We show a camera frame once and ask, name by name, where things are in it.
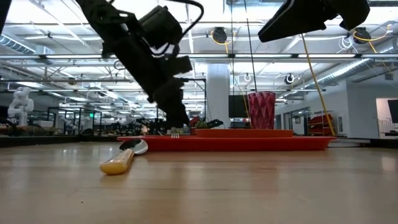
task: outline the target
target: wooden surface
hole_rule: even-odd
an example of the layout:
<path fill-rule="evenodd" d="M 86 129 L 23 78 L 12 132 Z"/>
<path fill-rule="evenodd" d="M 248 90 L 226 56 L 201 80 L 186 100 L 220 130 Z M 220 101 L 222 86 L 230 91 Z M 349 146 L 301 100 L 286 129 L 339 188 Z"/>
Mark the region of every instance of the wooden surface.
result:
<path fill-rule="evenodd" d="M 104 176 L 118 146 L 0 149 L 0 223 L 398 221 L 398 151 L 148 153 Z"/>

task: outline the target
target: pink vase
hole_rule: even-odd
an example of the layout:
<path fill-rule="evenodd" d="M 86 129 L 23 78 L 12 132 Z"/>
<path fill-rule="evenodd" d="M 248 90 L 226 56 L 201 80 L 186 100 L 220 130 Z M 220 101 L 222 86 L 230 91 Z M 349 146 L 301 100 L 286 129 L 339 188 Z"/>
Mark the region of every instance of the pink vase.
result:
<path fill-rule="evenodd" d="M 252 128 L 274 129 L 275 93 L 250 93 L 248 100 Z"/>

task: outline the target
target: red tray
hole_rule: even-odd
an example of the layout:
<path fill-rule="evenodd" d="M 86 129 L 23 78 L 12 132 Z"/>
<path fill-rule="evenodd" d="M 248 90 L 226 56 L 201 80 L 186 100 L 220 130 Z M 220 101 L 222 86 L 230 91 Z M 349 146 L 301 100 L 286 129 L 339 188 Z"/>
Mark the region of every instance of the red tray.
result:
<path fill-rule="evenodd" d="M 273 129 L 196 129 L 201 138 L 287 138 L 293 130 Z"/>
<path fill-rule="evenodd" d="M 120 141 L 141 138 L 149 151 L 323 151 L 333 137 L 291 138 L 200 138 L 185 136 L 118 137 Z"/>

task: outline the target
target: ceiling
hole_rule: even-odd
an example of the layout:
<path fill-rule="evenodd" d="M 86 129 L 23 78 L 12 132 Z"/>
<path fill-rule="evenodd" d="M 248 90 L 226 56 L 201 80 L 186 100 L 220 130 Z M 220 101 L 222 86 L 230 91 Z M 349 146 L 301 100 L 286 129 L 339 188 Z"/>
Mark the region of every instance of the ceiling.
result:
<path fill-rule="evenodd" d="M 268 43 L 260 43 L 257 36 L 258 31 L 275 14 L 280 5 L 250 5 L 247 13 L 244 8 L 235 7 L 231 16 L 230 8 L 222 0 L 200 0 L 198 2 L 203 4 L 205 14 L 202 20 L 192 29 L 190 33 L 192 38 L 186 36 L 181 41 L 181 54 L 305 53 L 301 37 L 289 37 Z M 180 22 L 183 29 L 188 26 L 187 21 L 195 20 L 200 12 L 195 6 L 186 7 L 184 4 L 170 1 L 115 0 L 114 2 L 115 7 L 133 12 L 137 18 L 141 18 L 158 4 L 168 6 L 169 11 Z M 379 43 L 395 36 L 398 32 L 397 21 L 398 7 L 372 7 L 370 15 L 361 26 L 365 27 L 372 37 L 385 35 L 383 39 L 373 42 L 377 46 Z M 341 18 L 337 17 L 332 21 L 326 22 L 326 30 L 305 34 L 304 37 L 308 44 L 308 51 L 313 54 L 344 54 L 355 53 L 355 50 L 366 52 L 370 49 L 367 44 L 351 44 L 350 40 L 342 42 L 347 31 L 338 26 L 340 22 Z M 215 27 L 224 27 L 231 42 L 229 45 L 217 44 L 208 35 Z M 48 48 L 48 52 L 53 54 L 98 55 L 102 51 L 101 39 L 90 27 L 80 8 L 73 0 L 43 0 L 40 3 L 34 0 L 13 0 L 3 34 L 33 49 L 37 46 L 45 46 Z M 9 47 L 0 46 L 0 54 L 18 54 L 18 52 L 11 50 Z M 211 60 L 192 61 L 195 73 L 190 72 L 179 76 L 206 78 L 207 65 L 214 63 Z M 60 99 L 64 96 L 74 96 L 79 97 L 81 102 L 85 102 L 82 98 L 88 98 L 88 101 L 111 103 L 114 99 L 110 96 L 99 96 L 97 92 L 84 92 L 84 90 L 89 90 L 93 86 L 104 90 L 131 89 L 137 91 L 115 93 L 118 96 L 115 97 L 115 102 L 120 102 L 120 98 L 122 98 L 128 102 L 139 101 L 142 109 L 154 108 L 154 105 L 144 103 L 147 98 L 146 95 L 139 92 L 140 87 L 134 82 L 134 79 L 127 71 L 114 69 L 114 60 L 105 62 L 98 59 L 54 59 L 52 65 L 37 63 L 33 60 L 2 60 L 0 62 L 3 65 L 12 65 L 15 69 L 30 74 L 25 74 L 23 77 L 20 77 L 21 79 L 30 78 L 30 80 L 38 80 L 50 76 L 54 80 L 67 80 L 71 77 L 77 80 L 95 80 L 95 82 L 83 82 L 76 85 L 70 85 L 66 82 L 41 84 L 41 88 L 44 89 L 52 87 L 65 90 L 81 90 L 78 92 L 78 95 L 73 92 L 57 92 L 56 95 L 52 93 L 54 97 L 59 97 Z M 295 79 L 294 85 L 302 84 L 311 77 L 306 60 L 292 60 L 291 62 L 281 60 L 262 62 L 261 60 L 256 60 L 254 66 L 252 66 L 250 60 L 237 61 L 233 66 L 231 61 L 228 60 L 221 60 L 218 63 L 230 64 L 230 72 L 235 75 L 238 86 L 242 90 L 254 88 L 253 73 L 256 75 L 258 89 L 291 88 L 291 86 L 284 84 L 284 77 L 290 73 L 296 77 L 300 77 Z M 314 61 L 314 72 L 324 72 L 336 64 L 333 61 Z M 202 84 L 203 82 L 186 83 L 185 88 L 190 91 L 185 91 L 184 97 L 191 100 L 203 99 Z M 187 102 L 187 108 L 189 110 L 203 110 L 203 102 Z"/>

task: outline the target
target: pillar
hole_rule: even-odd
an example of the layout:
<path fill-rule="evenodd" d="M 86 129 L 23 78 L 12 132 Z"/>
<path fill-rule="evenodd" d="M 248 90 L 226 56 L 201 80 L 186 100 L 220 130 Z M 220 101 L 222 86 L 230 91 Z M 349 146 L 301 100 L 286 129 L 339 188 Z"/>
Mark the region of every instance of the pillar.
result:
<path fill-rule="evenodd" d="M 229 128 L 229 69 L 228 64 L 208 64 L 206 76 L 206 118 L 219 119 Z"/>

